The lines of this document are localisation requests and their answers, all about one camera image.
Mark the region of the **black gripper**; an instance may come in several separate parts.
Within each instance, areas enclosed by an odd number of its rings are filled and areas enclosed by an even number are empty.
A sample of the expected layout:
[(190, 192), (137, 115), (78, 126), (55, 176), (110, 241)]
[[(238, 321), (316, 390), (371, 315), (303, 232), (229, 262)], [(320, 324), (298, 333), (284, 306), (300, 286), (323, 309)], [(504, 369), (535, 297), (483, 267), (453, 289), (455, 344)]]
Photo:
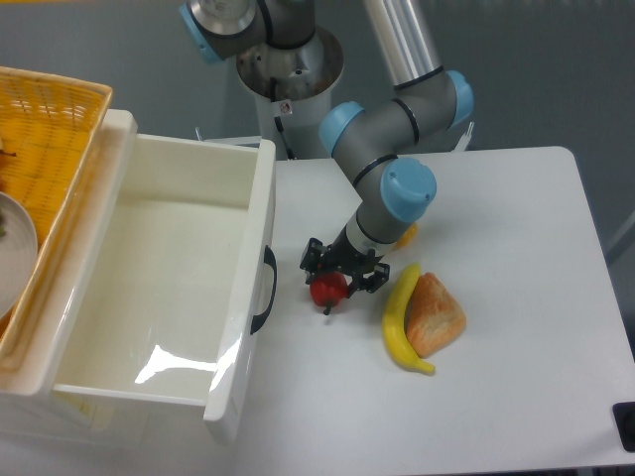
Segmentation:
[(309, 286), (318, 276), (338, 271), (350, 278), (347, 298), (357, 292), (374, 294), (390, 278), (390, 266), (379, 263), (381, 256), (374, 249), (359, 252), (342, 230), (327, 247), (317, 238), (311, 238), (303, 252), (300, 269), (305, 272), (305, 283)]

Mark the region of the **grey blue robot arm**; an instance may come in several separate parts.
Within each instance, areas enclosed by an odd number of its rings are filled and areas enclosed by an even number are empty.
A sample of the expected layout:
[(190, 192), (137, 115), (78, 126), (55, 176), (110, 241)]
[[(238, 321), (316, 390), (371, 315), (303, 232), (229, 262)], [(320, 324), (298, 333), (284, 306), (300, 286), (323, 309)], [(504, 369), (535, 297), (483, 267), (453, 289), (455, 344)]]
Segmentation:
[(373, 111), (332, 104), (343, 52), (311, 1), (187, 1), (180, 15), (205, 61), (234, 59), (278, 155), (327, 154), (360, 197), (331, 244), (309, 241), (301, 261), (308, 281), (336, 272), (351, 292), (372, 293), (389, 277), (384, 256), (436, 194), (433, 173), (405, 151), (464, 121), (474, 99), (465, 77), (443, 66), (418, 2), (364, 8), (395, 91)]

